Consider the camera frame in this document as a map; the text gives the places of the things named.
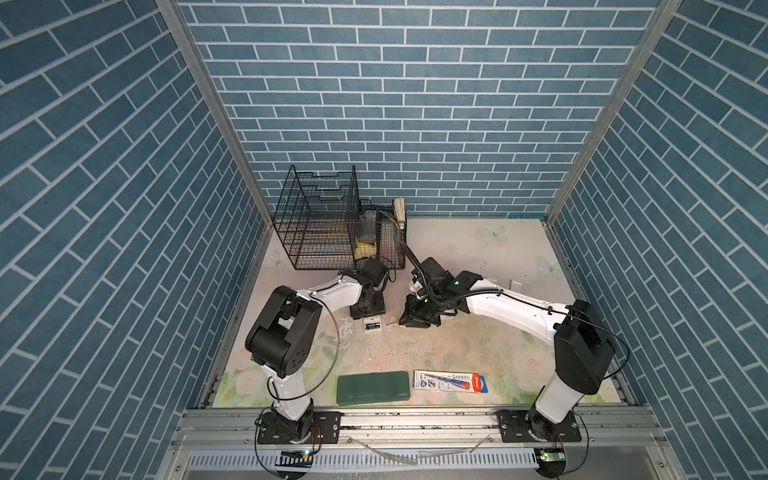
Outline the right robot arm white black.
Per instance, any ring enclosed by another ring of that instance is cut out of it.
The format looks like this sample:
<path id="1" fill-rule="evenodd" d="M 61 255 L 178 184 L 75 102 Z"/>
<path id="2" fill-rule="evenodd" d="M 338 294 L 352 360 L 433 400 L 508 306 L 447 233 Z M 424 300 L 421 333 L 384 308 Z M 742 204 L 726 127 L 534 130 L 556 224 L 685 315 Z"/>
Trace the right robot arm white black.
<path id="1" fill-rule="evenodd" d="M 608 369 L 621 339 L 592 321 L 594 309 L 589 303 L 535 299 L 473 272 L 454 276 L 432 257 L 413 265 L 400 325 L 439 326 L 463 312 L 498 320 L 553 347 L 553 373 L 525 417 L 533 438 L 555 441 L 573 423 L 573 408 L 611 377 Z"/>

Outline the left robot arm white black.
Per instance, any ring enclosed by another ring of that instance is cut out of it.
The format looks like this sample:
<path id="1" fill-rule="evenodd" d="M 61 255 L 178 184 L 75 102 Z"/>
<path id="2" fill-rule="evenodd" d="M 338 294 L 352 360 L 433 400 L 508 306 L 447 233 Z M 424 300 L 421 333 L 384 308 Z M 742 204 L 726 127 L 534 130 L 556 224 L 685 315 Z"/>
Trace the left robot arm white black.
<path id="1" fill-rule="evenodd" d="M 267 377 L 272 398 L 268 426 L 279 440 L 299 443 L 317 431 L 313 390 L 305 387 L 302 366 L 321 317 L 344 308 L 355 319 L 383 314 L 388 281 L 388 266 L 372 257 L 319 286 L 300 290 L 279 286 L 271 293 L 246 336 L 245 348 Z"/>

